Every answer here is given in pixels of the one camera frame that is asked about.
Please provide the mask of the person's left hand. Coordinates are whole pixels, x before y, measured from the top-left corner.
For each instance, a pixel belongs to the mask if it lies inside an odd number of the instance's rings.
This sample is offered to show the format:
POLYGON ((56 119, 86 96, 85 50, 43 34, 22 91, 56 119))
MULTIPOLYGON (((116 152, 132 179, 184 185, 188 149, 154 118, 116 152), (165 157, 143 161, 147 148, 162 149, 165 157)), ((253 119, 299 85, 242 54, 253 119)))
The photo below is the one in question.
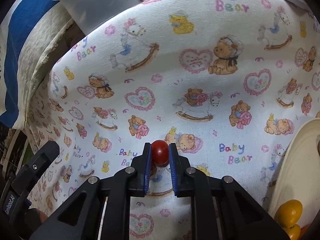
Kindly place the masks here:
POLYGON ((25 224, 31 232, 36 231, 47 218, 44 212, 36 208, 28 209, 24 215, 25 224))

